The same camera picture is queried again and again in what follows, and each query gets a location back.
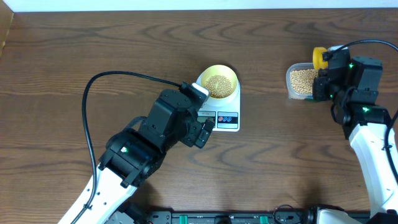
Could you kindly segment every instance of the green component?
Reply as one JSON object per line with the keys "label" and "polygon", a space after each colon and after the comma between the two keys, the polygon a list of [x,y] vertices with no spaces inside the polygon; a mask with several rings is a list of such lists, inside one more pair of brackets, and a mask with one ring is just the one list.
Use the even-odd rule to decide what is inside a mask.
{"label": "green component", "polygon": [[180,215],[180,224],[188,224],[188,215]]}
{"label": "green component", "polygon": [[260,224],[268,224],[268,216],[260,216]]}

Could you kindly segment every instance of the cable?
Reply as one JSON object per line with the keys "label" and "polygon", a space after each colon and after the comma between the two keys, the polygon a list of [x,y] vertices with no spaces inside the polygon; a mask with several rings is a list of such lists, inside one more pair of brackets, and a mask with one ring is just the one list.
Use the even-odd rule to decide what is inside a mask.
{"label": "cable", "polygon": [[87,208],[91,208],[92,205],[90,205],[90,204],[92,203],[92,201],[94,199],[94,196],[95,196],[95,193],[96,193],[96,189],[97,189],[97,169],[96,169],[94,149],[93,149],[93,145],[91,143],[91,138],[90,138],[90,132],[88,131],[86,102],[87,102],[88,90],[90,90],[90,87],[93,84],[93,82],[97,78],[103,77],[105,75],[132,75],[132,76],[135,76],[135,77],[146,78],[146,79],[149,79],[149,80],[152,80],[152,81],[157,81],[157,82],[166,83],[166,84],[170,84],[170,85],[173,85],[173,86],[181,87],[180,84],[175,83],[175,82],[163,80],[163,79],[160,79],[160,78],[150,77],[148,75],[142,75],[142,74],[135,73],[135,72],[124,72],[124,71],[102,72],[102,73],[99,73],[99,74],[95,75],[93,78],[91,78],[88,81],[88,83],[86,85],[86,88],[85,88],[85,91],[83,93],[83,100],[81,102],[81,115],[83,117],[83,128],[84,128],[85,134],[86,134],[87,146],[88,146],[88,150],[90,152],[91,168],[93,169],[93,190],[91,191],[91,195],[90,195],[87,203],[83,205],[82,210],[79,212],[79,214],[76,216],[76,218],[72,221],[72,224],[75,224],[79,220],[79,218],[84,214],[84,212],[87,210]]}
{"label": "cable", "polygon": [[[324,61],[327,61],[327,60],[331,59],[333,54],[339,52],[340,50],[342,50],[342,49],[344,49],[346,47],[349,47],[349,46],[352,46],[352,45],[356,45],[356,44],[366,44],[366,43],[384,44],[384,45],[392,47],[394,50],[396,50],[398,52],[398,47],[397,46],[395,46],[394,44],[392,44],[390,42],[384,41],[384,40],[376,40],[376,39],[374,39],[374,40],[357,40],[357,41],[345,44],[345,45],[337,48],[336,50],[329,52],[326,55]],[[390,130],[392,129],[392,127],[393,127],[393,125],[394,125],[394,123],[395,123],[395,121],[397,119],[397,116],[398,116],[398,110],[396,111],[394,117],[391,119],[390,124],[387,125],[386,135],[384,136],[384,148],[386,149],[386,154],[387,154],[387,158],[388,158],[388,162],[390,164],[390,168],[391,168],[392,174],[394,175],[394,178],[395,178],[395,180],[396,180],[396,182],[398,184],[398,172],[397,172],[396,167],[394,165],[394,161],[392,160],[391,151],[390,151],[390,147],[391,146],[388,143],[389,133],[390,133]]]}
{"label": "cable", "polygon": [[280,208],[282,208],[282,207],[289,207],[289,208],[291,208],[291,209],[296,213],[296,215],[299,217],[300,221],[298,221],[297,223],[293,223],[293,224],[299,224],[299,223],[302,222],[302,219],[303,219],[302,216],[299,215],[299,213],[296,212],[296,209],[294,209],[293,206],[288,205],[288,204],[283,204],[283,205],[279,205],[277,208],[275,208],[274,212],[272,213],[272,218],[274,219],[274,221],[275,221],[276,224],[282,224],[282,223],[281,223],[280,221],[278,221],[278,220],[276,219],[276,217],[275,217],[277,211],[278,211]]}

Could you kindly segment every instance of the white wall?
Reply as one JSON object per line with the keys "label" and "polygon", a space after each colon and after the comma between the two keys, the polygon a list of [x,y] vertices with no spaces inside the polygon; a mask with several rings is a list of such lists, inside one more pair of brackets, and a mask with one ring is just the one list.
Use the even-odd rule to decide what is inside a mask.
{"label": "white wall", "polygon": [[398,7],[398,0],[3,0],[14,12]]}

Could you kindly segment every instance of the bowl of beans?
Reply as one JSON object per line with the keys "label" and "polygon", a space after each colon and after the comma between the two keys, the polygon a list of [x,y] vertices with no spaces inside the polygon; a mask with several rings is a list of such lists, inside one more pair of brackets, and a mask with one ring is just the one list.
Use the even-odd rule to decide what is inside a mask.
{"label": "bowl of beans", "polygon": [[199,85],[210,91],[206,104],[224,106],[235,99],[239,81],[235,72],[225,65],[213,65],[201,75]]}
{"label": "bowl of beans", "polygon": [[312,83],[318,76],[313,63],[297,63],[292,65],[286,72],[287,91],[289,99],[305,100],[313,99]]}

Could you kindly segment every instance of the brown tabletop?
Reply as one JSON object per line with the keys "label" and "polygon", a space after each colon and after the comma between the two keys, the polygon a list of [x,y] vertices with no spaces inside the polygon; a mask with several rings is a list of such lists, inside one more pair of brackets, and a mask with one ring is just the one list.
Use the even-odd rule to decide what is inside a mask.
{"label": "brown tabletop", "polygon": [[[314,47],[378,38],[398,44],[397,9],[18,13],[0,58],[1,223],[54,223],[91,176],[81,122],[87,81],[127,70],[193,82],[231,65],[241,82],[241,129],[203,149],[178,143],[132,201],[174,210],[273,210],[289,203],[369,209],[358,160],[331,102],[287,98],[286,70]],[[359,45],[383,61],[378,103],[397,109],[397,52]],[[146,116],[160,91],[103,77],[88,97],[96,158],[107,140]]]}

